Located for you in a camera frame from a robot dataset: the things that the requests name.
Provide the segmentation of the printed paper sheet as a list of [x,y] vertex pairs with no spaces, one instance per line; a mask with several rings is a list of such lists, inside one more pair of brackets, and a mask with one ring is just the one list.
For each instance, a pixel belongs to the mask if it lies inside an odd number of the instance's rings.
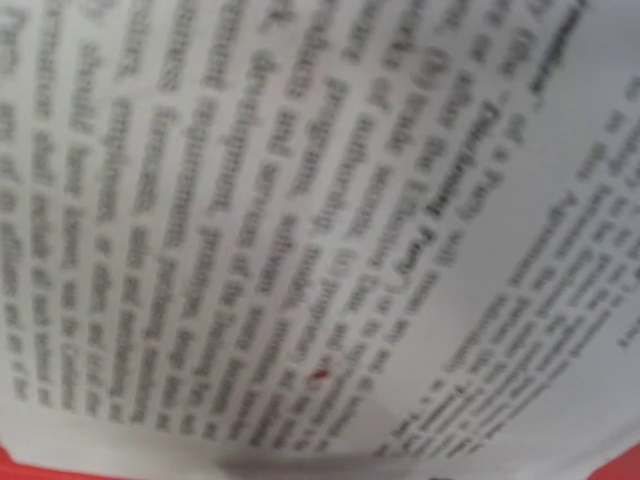
[[1,444],[583,479],[639,441],[635,1],[5,1]]

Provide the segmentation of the red clip file folder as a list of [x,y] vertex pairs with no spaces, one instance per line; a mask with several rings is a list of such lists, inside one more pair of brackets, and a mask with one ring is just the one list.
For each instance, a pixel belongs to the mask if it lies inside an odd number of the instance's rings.
[[176,438],[20,437],[2,455],[4,478],[40,479],[586,479],[632,450],[619,438],[580,456],[516,462],[507,447],[492,457],[449,462],[370,454],[288,458],[277,451],[224,453],[208,442]]

